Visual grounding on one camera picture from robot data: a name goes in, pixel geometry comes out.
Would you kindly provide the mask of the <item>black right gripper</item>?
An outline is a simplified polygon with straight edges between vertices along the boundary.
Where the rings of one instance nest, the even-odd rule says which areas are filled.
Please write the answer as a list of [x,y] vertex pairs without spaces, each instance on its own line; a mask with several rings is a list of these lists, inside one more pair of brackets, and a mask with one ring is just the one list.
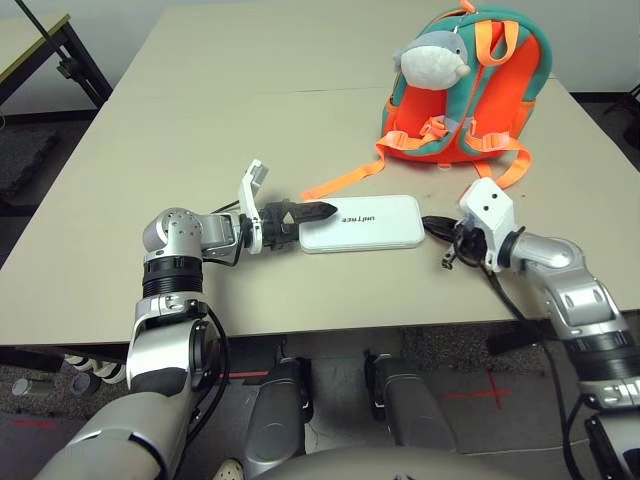
[[424,230],[433,237],[452,245],[446,250],[441,266],[451,271],[455,260],[471,268],[484,268],[487,245],[484,232],[468,228],[455,219],[444,216],[424,216]]

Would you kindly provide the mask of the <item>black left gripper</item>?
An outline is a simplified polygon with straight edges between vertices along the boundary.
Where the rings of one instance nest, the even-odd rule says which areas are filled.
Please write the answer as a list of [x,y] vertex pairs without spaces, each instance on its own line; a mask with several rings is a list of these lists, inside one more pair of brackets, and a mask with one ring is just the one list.
[[337,212],[337,208],[322,201],[294,203],[288,199],[269,202],[259,211],[262,221],[262,244],[280,250],[299,241],[299,225],[323,221]]

